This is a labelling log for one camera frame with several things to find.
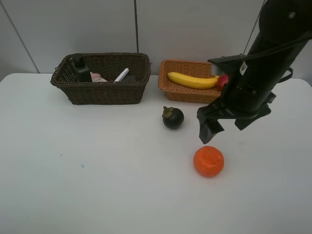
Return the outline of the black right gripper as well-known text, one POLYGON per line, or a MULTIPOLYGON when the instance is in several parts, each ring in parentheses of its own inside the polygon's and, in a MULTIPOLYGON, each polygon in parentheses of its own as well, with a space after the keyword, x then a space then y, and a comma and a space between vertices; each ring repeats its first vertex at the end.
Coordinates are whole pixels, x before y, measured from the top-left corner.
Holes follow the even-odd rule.
POLYGON ((236 119, 236 127, 244 130, 257 119, 271 113, 269 104, 275 98, 276 95, 269 91, 252 89, 246 85, 234 88, 226 84, 215 101, 197 111, 200 140, 207 144, 216 134, 224 131, 219 119, 236 119))

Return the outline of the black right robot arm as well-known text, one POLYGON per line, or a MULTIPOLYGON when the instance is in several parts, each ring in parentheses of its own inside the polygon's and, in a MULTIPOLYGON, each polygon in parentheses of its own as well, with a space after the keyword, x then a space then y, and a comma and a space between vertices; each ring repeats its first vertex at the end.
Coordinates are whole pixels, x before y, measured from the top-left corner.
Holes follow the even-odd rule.
POLYGON ((220 119, 233 119, 243 130, 270 114, 274 86, 288 79, 285 73, 311 38, 311 1, 266 1, 248 54, 210 60, 229 80, 215 101, 197 111, 201 141, 208 143, 223 131, 220 119))

